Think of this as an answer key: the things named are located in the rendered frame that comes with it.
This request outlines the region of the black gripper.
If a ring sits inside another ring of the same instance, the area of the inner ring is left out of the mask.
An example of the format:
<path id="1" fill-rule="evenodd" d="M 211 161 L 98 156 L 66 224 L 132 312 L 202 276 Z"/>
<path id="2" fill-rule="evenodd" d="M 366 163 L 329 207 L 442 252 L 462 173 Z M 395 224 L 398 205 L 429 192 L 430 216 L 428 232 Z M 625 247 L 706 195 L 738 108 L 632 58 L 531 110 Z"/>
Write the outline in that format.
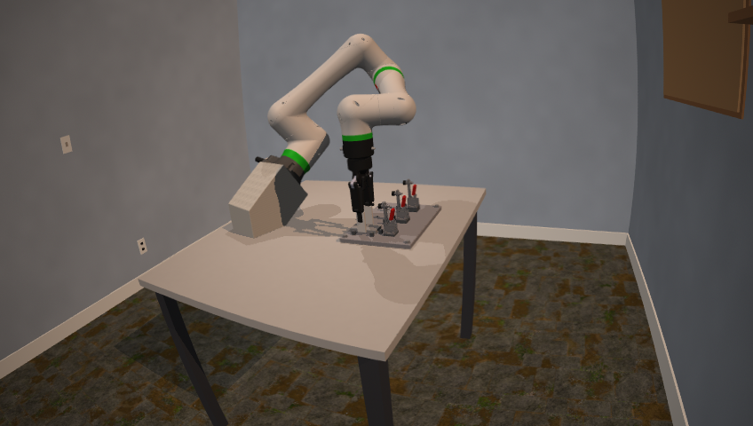
<path id="1" fill-rule="evenodd" d="M 361 160 L 347 159 L 348 169 L 353 173 L 349 182 L 353 212 L 356 212 L 357 229 L 360 233 L 367 231 L 366 224 L 374 224 L 373 209 L 374 186 L 372 157 Z"/>

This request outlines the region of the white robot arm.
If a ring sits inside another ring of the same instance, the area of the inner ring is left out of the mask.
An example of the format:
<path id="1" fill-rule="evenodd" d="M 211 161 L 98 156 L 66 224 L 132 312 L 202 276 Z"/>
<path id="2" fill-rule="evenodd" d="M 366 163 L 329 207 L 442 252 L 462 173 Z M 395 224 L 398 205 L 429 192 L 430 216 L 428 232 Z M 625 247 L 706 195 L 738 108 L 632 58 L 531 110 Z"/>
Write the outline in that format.
<path id="1" fill-rule="evenodd" d="M 416 103 L 405 92 L 399 66 L 370 36 L 353 35 L 301 84 L 270 107 L 268 122 L 288 146 L 280 158 L 270 155 L 265 159 L 256 157 L 255 161 L 284 165 L 301 184 L 304 174 L 329 146 L 327 132 L 306 113 L 355 68 L 366 71 L 379 94 L 350 95 L 339 103 L 337 117 L 343 139 L 340 150 L 345 158 L 361 160 L 374 154 L 373 127 L 404 125 L 414 118 Z"/>

